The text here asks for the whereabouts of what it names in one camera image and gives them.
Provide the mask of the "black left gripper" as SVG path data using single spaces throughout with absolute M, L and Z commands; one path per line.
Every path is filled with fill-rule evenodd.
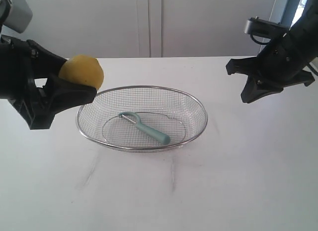
M 95 87 L 58 77 L 66 61 L 33 40 L 0 37 L 0 97 L 8 100 L 29 129 L 49 129 L 54 115 L 93 102 Z M 38 78 L 47 80 L 43 87 L 37 87 Z

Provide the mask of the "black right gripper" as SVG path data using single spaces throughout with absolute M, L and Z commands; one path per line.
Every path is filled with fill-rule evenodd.
M 257 57 L 230 59 L 226 70 L 228 75 L 248 76 L 240 96 L 243 103 L 252 103 L 281 93 L 287 86 L 309 86 L 315 79 L 304 67 L 315 57 L 316 31 L 291 29 L 286 35 L 273 39 Z

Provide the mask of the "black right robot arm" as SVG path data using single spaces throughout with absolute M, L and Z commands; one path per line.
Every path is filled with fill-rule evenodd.
M 229 75 L 247 75 L 240 95 L 244 103 L 281 93 L 289 86 L 308 87 L 315 82 L 318 72 L 310 63 L 318 56 L 318 0 L 310 0 L 292 27 L 251 17 L 245 33 L 251 40 L 262 37 L 269 41 L 256 57 L 231 59 L 226 65 Z

